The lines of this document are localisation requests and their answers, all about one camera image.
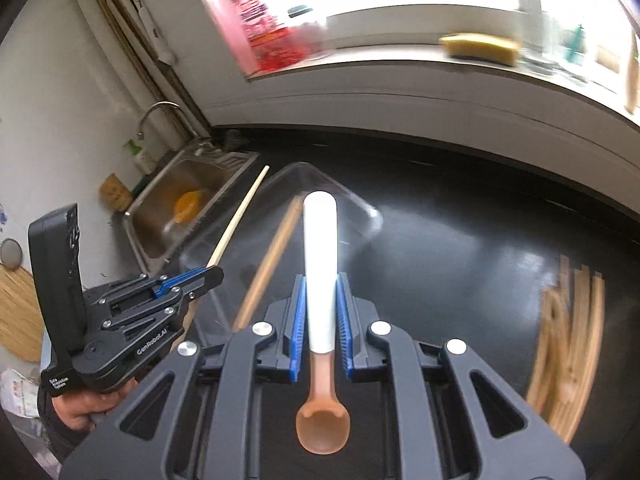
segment cutting board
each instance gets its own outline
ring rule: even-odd
[[[0,344],[26,361],[40,361],[44,323],[33,277],[0,266]]]

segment black sleeve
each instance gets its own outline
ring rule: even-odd
[[[43,387],[38,390],[38,412],[47,429],[52,452],[62,462],[89,434],[88,431],[75,431],[62,423],[53,409],[51,396]]]

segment white spoon handle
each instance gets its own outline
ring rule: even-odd
[[[309,348],[326,354],[335,347],[335,280],[338,273],[338,214],[324,191],[305,198],[306,319]]]

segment yellow sponge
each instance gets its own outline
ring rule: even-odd
[[[474,57],[509,66],[516,65],[520,49],[516,41],[475,33],[443,36],[440,44],[452,57]]]

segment white wall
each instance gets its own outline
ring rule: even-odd
[[[76,0],[29,0],[0,44],[0,203],[29,268],[27,228],[79,204],[83,284],[122,276],[111,213],[98,198],[110,173],[142,174],[123,149],[142,112],[104,57]],[[166,151],[147,136],[155,156]]]
[[[640,212],[640,132],[581,98],[501,70],[353,63],[244,79],[202,0],[145,0],[212,124],[350,126],[444,140],[544,168]]]

